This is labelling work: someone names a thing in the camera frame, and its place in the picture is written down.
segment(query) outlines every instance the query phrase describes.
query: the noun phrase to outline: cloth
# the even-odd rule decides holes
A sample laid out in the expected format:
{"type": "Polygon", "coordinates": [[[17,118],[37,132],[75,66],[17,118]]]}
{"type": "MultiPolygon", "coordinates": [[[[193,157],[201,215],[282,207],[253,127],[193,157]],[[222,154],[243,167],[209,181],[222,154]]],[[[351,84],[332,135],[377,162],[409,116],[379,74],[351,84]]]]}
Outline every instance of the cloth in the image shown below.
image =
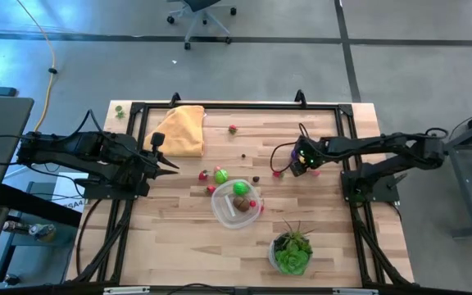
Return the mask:
{"type": "Polygon", "coordinates": [[[168,111],[154,131],[145,138],[143,149],[152,150],[151,138],[154,132],[165,135],[159,151],[164,156],[201,157],[203,156],[203,114],[202,106],[181,106],[168,111]]]}

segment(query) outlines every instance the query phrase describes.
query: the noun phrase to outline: concrete floor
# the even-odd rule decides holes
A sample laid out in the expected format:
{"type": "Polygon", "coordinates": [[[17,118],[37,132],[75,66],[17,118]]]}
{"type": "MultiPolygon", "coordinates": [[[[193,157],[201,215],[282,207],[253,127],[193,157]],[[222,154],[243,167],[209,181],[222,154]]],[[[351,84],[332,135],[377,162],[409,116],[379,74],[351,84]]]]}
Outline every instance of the concrete floor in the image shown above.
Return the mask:
{"type": "MultiPolygon", "coordinates": [[[[237,37],[340,36],[330,0],[228,0],[238,14],[215,14],[237,37]]],[[[342,0],[350,38],[472,40],[472,1],[342,0]]],[[[184,35],[170,26],[163,0],[28,0],[52,32],[184,35]]],[[[13,2],[0,0],[0,33],[37,31],[13,2]]],[[[211,26],[198,35],[221,36],[211,26]]],[[[53,42],[60,74],[41,130],[68,133],[92,108],[103,122],[112,99],[290,101],[303,89],[314,102],[351,102],[342,46],[309,43],[53,42]]],[[[472,47],[352,46],[363,102],[375,104],[384,133],[452,129],[472,116],[472,47]]],[[[0,39],[0,85],[34,98],[27,130],[40,116],[51,59],[44,41],[0,39]]],[[[24,188],[33,172],[9,180],[24,188]]],[[[417,283],[472,291],[472,238],[450,232],[468,225],[452,167],[413,170],[399,185],[403,228],[417,283]]],[[[48,255],[34,259],[42,263],[48,255]]],[[[61,279],[62,268],[51,281],[61,279]]]]}

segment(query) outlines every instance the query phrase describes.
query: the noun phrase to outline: green ball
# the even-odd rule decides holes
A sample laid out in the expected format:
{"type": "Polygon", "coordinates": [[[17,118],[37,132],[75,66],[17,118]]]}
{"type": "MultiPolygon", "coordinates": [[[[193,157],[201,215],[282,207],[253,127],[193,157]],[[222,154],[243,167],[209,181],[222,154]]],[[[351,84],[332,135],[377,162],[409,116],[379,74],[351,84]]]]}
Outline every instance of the green ball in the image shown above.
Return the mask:
{"type": "Polygon", "coordinates": [[[249,191],[249,187],[243,182],[237,182],[233,185],[233,192],[241,196],[246,194],[249,191]]]}
{"type": "Polygon", "coordinates": [[[216,174],[214,175],[215,181],[217,184],[222,184],[225,181],[229,180],[229,173],[227,173],[227,170],[218,170],[216,174]]]}

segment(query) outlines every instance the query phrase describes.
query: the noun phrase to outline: potted plant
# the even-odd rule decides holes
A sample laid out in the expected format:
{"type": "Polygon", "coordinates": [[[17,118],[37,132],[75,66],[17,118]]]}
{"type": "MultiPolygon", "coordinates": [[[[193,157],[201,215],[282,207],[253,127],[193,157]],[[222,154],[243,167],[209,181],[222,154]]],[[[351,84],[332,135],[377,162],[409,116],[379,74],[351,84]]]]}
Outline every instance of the potted plant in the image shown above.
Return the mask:
{"type": "Polygon", "coordinates": [[[289,231],[278,236],[270,244],[270,264],[282,274],[303,275],[312,257],[311,244],[306,236],[312,230],[302,232],[301,221],[298,221],[296,230],[293,230],[287,221],[285,223],[289,231]]]}

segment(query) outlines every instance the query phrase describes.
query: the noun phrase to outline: wooden table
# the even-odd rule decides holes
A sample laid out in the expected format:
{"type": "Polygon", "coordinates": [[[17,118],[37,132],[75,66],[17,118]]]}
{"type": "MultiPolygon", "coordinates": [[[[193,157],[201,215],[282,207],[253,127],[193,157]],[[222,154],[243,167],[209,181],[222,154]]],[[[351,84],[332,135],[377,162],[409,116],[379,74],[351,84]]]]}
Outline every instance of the wooden table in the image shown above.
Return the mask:
{"type": "MultiPolygon", "coordinates": [[[[130,104],[111,102],[106,131],[126,131],[128,118],[117,119],[115,108],[122,106],[129,110],[130,104]]],[[[378,136],[374,105],[352,105],[358,137],[378,136]]],[[[148,133],[161,122],[166,111],[150,110],[148,133]]],[[[296,140],[300,134],[298,122],[307,127],[312,138],[337,135],[334,114],[330,111],[206,110],[205,155],[171,158],[179,166],[179,174],[150,180],[152,188],[148,196],[134,203],[121,284],[361,286],[350,211],[339,184],[342,166],[325,164],[317,177],[307,173],[294,178],[289,172],[277,179],[270,171],[273,148],[296,140]],[[235,135],[227,132],[231,124],[239,127],[235,135]],[[211,197],[205,188],[215,183],[212,178],[201,181],[197,176],[201,170],[213,170],[215,166],[225,168],[230,179],[252,182],[252,176],[260,176],[256,187],[265,201],[265,211],[252,225],[226,229],[214,217],[211,197]],[[313,259],[303,276],[281,275],[268,262],[270,242],[286,228],[282,219],[296,223],[300,220],[303,229],[315,230],[309,235],[313,259]]],[[[279,149],[275,166],[286,166],[289,153],[288,147],[279,149]]],[[[372,162],[383,159],[384,155],[363,157],[363,161],[372,162]]],[[[81,245],[83,267],[103,243],[110,205],[111,202],[103,201],[89,219],[81,245]]],[[[413,280],[397,213],[385,203],[373,203],[372,207],[380,247],[402,275],[413,280]]],[[[365,253],[374,278],[372,256],[368,250],[365,253]]],[[[111,261],[115,258],[115,254],[111,255],[111,261]]],[[[112,263],[109,263],[109,274],[112,263]]],[[[75,255],[66,278],[73,277],[75,255]]]]}

